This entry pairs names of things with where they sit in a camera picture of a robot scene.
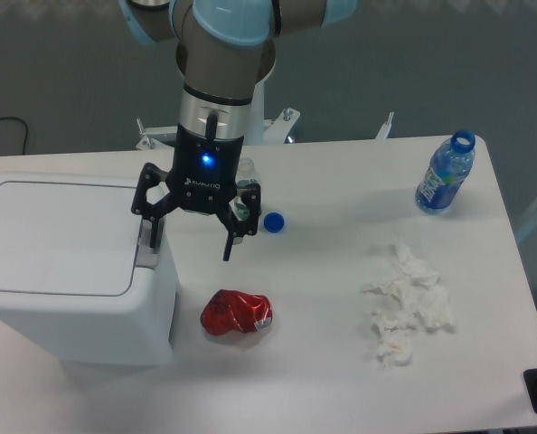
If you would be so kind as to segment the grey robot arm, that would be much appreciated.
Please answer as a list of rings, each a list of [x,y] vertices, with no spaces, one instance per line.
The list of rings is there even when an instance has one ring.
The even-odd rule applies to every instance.
[[[216,216],[232,246],[258,231],[261,187],[239,186],[237,171],[255,86],[271,69],[274,39],[350,17],[355,1],[122,1],[142,43],[175,38],[184,53],[172,167],[147,163],[131,211],[151,224],[151,248],[165,216],[180,208]]]

